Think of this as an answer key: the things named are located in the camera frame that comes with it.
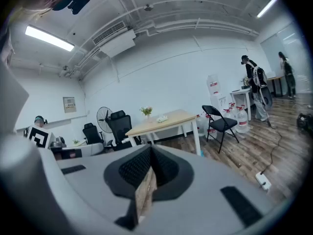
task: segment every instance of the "flower vase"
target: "flower vase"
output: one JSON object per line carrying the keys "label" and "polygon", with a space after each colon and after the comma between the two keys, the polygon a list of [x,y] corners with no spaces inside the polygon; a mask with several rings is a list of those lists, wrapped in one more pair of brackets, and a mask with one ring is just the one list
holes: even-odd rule
{"label": "flower vase", "polygon": [[148,123],[152,123],[152,118],[150,117],[150,115],[147,115],[147,119],[148,119]]}

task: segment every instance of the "backpack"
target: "backpack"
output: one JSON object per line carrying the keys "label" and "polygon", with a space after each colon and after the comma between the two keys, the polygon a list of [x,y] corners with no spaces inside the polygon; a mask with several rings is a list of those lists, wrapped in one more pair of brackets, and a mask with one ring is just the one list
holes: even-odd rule
{"label": "backpack", "polygon": [[248,62],[248,64],[251,65],[253,69],[253,82],[255,83],[256,86],[258,87],[265,87],[267,86],[267,77],[265,75],[265,72],[262,68],[258,67],[258,66],[253,66],[250,62]]}

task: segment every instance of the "white plastic jug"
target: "white plastic jug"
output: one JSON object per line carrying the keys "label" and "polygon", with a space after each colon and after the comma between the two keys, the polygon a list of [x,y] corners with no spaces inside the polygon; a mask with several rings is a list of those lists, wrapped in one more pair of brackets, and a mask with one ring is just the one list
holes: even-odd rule
{"label": "white plastic jug", "polygon": [[[224,118],[234,119],[234,115],[232,114],[231,109],[232,109],[232,108],[224,109],[224,111],[226,111],[226,114],[224,115]],[[231,134],[231,135],[232,135],[232,133],[231,133],[230,130],[227,130],[227,131],[225,131],[225,132],[227,132],[228,134]]]}
{"label": "white plastic jug", "polygon": [[237,114],[237,127],[236,130],[239,133],[246,133],[250,130],[248,126],[248,114],[242,107],[237,107],[239,109],[239,113]]}
{"label": "white plastic jug", "polygon": [[208,76],[207,80],[206,80],[206,84],[207,84],[207,87],[208,87],[211,95],[213,95],[215,93],[219,93],[221,90],[217,74],[213,74],[213,75]]}
{"label": "white plastic jug", "polygon": [[200,117],[200,115],[197,115],[196,123],[197,123],[197,129],[198,129],[198,135],[199,135],[199,137],[205,136],[205,132],[204,132],[204,120],[203,120],[203,118]]}
{"label": "white plastic jug", "polygon": [[216,131],[215,129],[213,129],[212,127],[210,127],[210,131],[209,131],[210,115],[206,114],[205,117],[206,117],[206,120],[207,120],[207,122],[206,122],[206,127],[205,127],[205,130],[206,130],[206,133],[205,133],[205,134],[207,135],[207,133],[209,133],[211,136],[214,137],[214,138],[212,138],[212,137],[209,135],[209,139],[215,139],[215,138],[217,138],[217,131]]}
{"label": "white plastic jug", "polygon": [[235,103],[229,103],[229,105],[230,105],[230,109],[231,109],[230,112],[233,114],[233,119],[237,120],[238,111],[237,111],[236,104]]}

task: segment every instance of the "desk fan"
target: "desk fan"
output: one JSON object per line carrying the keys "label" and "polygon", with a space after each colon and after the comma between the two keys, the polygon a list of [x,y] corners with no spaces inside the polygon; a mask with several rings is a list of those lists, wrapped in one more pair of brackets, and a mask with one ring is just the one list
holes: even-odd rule
{"label": "desk fan", "polygon": [[107,107],[101,107],[97,112],[97,121],[100,128],[106,133],[112,133],[109,125],[112,111]]}

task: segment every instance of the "table leg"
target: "table leg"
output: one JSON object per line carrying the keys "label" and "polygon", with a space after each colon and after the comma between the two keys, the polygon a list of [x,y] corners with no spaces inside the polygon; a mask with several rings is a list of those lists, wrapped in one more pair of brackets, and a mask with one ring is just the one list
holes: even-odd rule
{"label": "table leg", "polygon": [[152,138],[152,136],[151,136],[151,133],[146,134],[146,135],[147,135],[147,137],[150,139],[151,144],[155,144],[155,143],[153,142],[153,138]]}
{"label": "table leg", "polygon": [[274,90],[274,97],[276,97],[276,88],[275,88],[275,80],[272,80],[273,90]]}
{"label": "table leg", "polygon": [[197,152],[197,155],[201,156],[200,141],[199,141],[199,135],[198,135],[198,129],[197,129],[196,120],[193,120],[191,123],[192,123],[192,130],[194,132],[194,139],[195,139],[195,144],[196,144],[196,152]]}
{"label": "table leg", "polygon": [[182,132],[184,133],[185,138],[186,138],[186,137],[187,137],[187,133],[186,133],[186,131],[185,131],[185,129],[184,129],[184,126],[182,125],[181,128],[182,128]]}
{"label": "table leg", "polygon": [[131,142],[131,144],[132,144],[132,147],[137,146],[134,137],[129,137],[129,140],[130,140],[130,142]]}
{"label": "table leg", "polygon": [[250,106],[249,92],[246,93],[246,106],[248,107],[248,120],[251,121],[251,106]]}
{"label": "table leg", "polygon": [[282,81],[280,80],[280,78],[278,79],[279,82],[279,88],[280,88],[280,96],[283,96],[283,89],[282,89]]}

